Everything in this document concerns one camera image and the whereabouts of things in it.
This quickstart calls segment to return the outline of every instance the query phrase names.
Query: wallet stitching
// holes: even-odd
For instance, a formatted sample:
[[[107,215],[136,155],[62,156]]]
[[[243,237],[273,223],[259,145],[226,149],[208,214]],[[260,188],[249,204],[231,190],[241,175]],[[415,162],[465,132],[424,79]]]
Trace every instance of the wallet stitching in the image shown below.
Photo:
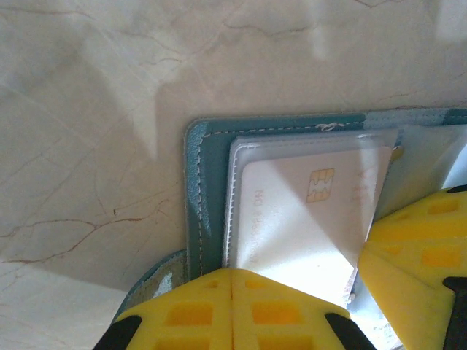
[[[351,125],[351,124],[363,124],[364,122],[343,122],[343,123],[337,123],[333,122],[328,125],[334,125],[335,126],[345,126],[345,125]],[[228,133],[255,133],[255,132],[264,132],[264,131],[283,131],[283,130],[307,130],[311,128],[316,128],[318,125],[325,125],[325,124],[313,124],[313,125],[307,125],[307,126],[288,126],[284,128],[258,128],[258,129],[248,129],[248,130],[234,130],[234,131],[215,131],[213,133],[207,133],[206,135],[203,135],[201,138],[199,145],[198,145],[198,159],[197,161],[197,171],[198,171],[198,239],[199,239],[199,274],[200,276],[203,275],[203,235],[202,235],[202,229],[201,229],[201,205],[202,205],[202,197],[201,197],[201,145],[203,144],[203,140],[207,139],[210,136],[215,136],[215,135],[220,135],[220,134],[228,134]],[[333,128],[323,131],[322,132],[327,132],[331,131]]]

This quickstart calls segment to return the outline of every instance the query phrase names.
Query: beige marble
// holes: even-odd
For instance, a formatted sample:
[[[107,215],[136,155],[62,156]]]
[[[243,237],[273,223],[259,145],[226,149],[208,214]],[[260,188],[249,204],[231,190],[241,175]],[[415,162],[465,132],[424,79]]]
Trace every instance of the beige marble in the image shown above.
[[[185,245],[200,116],[467,105],[463,0],[1,0],[0,349],[90,349]]]

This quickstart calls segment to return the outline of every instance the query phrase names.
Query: white card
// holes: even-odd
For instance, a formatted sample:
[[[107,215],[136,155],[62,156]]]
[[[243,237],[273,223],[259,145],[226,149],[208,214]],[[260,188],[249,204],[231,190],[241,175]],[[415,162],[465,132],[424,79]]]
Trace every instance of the white card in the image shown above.
[[[391,152],[375,147],[247,164],[231,265],[345,306]]]

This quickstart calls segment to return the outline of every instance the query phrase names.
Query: white stitching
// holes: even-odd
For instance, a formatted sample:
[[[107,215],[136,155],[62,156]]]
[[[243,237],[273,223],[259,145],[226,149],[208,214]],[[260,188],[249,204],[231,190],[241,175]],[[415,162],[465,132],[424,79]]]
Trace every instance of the white stitching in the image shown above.
[[[346,122],[343,124],[350,125],[350,124],[363,124],[363,122]],[[203,235],[201,232],[201,145],[203,144],[203,140],[207,139],[213,135],[220,135],[220,134],[227,134],[227,133],[254,133],[254,132],[264,132],[264,131],[281,131],[281,130],[301,130],[301,129],[311,129],[313,127],[317,127],[317,124],[308,125],[308,126],[290,126],[286,128],[261,128],[261,129],[249,129],[249,130],[234,130],[234,131],[215,131],[213,133],[207,133],[202,137],[198,145],[198,239],[199,239],[199,274],[200,276],[203,275]]]

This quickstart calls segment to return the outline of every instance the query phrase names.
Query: teal wallet flap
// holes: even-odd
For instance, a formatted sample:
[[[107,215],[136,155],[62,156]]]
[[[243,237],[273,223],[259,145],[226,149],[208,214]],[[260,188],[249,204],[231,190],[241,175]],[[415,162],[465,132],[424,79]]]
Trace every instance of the teal wallet flap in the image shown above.
[[[228,156],[237,136],[467,123],[467,109],[395,109],[361,114],[200,119],[185,136],[188,278],[221,267]]]

